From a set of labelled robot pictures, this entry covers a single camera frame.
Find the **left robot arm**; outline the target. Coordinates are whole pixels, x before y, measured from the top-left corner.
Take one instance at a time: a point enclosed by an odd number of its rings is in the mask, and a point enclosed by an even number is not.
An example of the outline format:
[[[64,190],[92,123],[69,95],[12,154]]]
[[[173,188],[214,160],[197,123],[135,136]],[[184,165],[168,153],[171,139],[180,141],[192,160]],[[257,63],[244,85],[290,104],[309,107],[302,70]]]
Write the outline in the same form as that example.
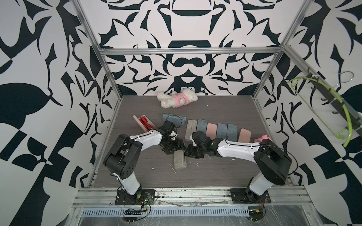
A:
[[[134,196],[141,190],[134,170],[141,152],[153,146],[161,146],[166,154],[186,150],[184,141],[177,137],[175,124],[166,121],[161,127],[140,135],[119,135],[104,157],[103,165],[117,178],[126,194]]]

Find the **grey case black sunglasses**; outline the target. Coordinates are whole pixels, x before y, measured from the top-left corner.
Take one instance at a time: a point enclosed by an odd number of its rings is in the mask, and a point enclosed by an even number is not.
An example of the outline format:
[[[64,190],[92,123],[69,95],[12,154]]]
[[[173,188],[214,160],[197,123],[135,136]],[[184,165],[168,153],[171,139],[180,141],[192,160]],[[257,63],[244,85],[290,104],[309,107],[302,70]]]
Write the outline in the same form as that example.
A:
[[[229,141],[237,142],[238,141],[238,127],[235,124],[227,124],[227,137]]]

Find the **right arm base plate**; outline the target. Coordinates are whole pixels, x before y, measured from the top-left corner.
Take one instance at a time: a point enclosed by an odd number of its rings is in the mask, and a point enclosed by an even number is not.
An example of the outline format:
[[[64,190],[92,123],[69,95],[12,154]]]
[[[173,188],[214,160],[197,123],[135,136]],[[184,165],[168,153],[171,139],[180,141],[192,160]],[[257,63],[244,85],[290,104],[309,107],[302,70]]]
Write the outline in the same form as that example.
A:
[[[246,188],[231,188],[230,192],[233,203],[257,204],[261,203],[261,201],[263,203],[271,203],[268,191],[261,196]]]

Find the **grey teal case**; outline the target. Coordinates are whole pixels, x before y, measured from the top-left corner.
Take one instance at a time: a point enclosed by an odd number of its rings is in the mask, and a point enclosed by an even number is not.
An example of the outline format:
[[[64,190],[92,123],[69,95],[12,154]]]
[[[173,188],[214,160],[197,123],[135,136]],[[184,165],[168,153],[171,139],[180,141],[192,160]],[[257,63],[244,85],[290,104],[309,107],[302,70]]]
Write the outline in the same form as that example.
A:
[[[162,119],[164,122],[170,121],[178,127],[185,125],[187,120],[185,116],[179,116],[174,114],[162,114]]]

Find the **pink case purple glasses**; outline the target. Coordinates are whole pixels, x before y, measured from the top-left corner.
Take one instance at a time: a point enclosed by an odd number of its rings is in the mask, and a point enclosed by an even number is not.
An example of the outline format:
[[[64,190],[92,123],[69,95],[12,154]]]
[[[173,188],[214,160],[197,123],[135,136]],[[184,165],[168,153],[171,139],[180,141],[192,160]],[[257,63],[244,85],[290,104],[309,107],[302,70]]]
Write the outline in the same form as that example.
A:
[[[238,142],[239,143],[249,143],[251,140],[251,131],[246,129],[241,129],[239,133]]]

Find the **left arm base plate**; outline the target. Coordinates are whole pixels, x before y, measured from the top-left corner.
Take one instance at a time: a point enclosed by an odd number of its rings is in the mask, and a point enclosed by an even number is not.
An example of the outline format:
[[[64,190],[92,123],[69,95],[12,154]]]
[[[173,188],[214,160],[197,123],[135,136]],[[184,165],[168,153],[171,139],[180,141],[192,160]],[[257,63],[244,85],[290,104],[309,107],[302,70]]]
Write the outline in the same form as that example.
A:
[[[134,195],[130,195],[124,189],[119,189],[117,190],[115,205],[153,204],[155,192],[154,189],[142,189]]]

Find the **teal case yellow glasses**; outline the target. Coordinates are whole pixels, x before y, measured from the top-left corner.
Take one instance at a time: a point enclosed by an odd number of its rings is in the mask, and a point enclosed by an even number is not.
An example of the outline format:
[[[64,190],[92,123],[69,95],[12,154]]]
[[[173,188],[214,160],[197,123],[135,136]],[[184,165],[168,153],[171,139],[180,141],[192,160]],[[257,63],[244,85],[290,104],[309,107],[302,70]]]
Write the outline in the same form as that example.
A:
[[[196,132],[197,123],[198,123],[198,121],[196,121],[196,120],[188,120],[186,132],[185,132],[185,140],[186,141],[189,141],[189,142],[191,141],[192,134],[194,132]]]

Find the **pink case thin glasses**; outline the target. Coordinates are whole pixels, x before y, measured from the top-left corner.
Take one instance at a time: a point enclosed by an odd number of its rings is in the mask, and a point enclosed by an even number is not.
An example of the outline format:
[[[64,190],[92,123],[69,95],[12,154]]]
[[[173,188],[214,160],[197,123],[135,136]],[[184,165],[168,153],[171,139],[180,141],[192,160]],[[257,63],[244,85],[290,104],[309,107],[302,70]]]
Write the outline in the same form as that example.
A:
[[[211,139],[214,140],[217,134],[217,125],[213,123],[208,123],[206,127],[206,135]]]

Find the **teal case black sunglasses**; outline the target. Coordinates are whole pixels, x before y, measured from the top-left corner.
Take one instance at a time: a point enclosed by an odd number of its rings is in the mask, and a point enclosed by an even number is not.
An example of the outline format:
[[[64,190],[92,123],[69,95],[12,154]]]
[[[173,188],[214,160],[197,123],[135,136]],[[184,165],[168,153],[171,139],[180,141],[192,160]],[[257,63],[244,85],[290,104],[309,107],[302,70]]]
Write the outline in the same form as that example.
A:
[[[182,170],[187,168],[187,161],[183,150],[174,152],[174,169]]]

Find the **pink case red glasses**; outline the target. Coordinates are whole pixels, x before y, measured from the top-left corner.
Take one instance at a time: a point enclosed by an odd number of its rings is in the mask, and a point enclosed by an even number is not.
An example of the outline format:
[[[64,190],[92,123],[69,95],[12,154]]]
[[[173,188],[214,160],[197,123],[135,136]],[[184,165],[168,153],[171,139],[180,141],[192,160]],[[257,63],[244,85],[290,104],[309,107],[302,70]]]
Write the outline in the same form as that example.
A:
[[[148,132],[156,128],[156,125],[146,115],[142,115],[140,117],[133,115],[133,119],[144,132]]]

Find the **grey case white glasses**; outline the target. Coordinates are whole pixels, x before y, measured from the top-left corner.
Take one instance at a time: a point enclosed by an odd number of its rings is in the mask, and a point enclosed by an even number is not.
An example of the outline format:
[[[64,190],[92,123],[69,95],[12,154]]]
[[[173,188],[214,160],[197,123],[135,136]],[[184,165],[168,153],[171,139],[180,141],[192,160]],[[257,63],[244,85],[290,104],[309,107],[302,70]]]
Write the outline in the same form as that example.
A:
[[[208,124],[207,120],[198,119],[196,131],[201,131],[201,132],[203,132],[204,134],[206,134],[207,124]]]

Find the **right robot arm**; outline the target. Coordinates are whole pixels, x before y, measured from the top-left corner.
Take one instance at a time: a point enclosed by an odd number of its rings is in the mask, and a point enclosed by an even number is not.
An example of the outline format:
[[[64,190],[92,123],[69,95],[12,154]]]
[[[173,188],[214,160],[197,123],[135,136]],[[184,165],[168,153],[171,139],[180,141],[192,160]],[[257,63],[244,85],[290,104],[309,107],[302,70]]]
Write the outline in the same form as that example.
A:
[[[246,194],[254,198],[264,195],[273,185],[285,185],[292,165],[292,159],[287,151],[269,139],[262,139],[256,143],[239,143],[225,138],[212,140],[205,133],[197,131],[191,135],[191,141],[192,144],[185,151],[187,157],[201,159],[207,154],[255,163],[259,173],[252,178],[246,188]]]

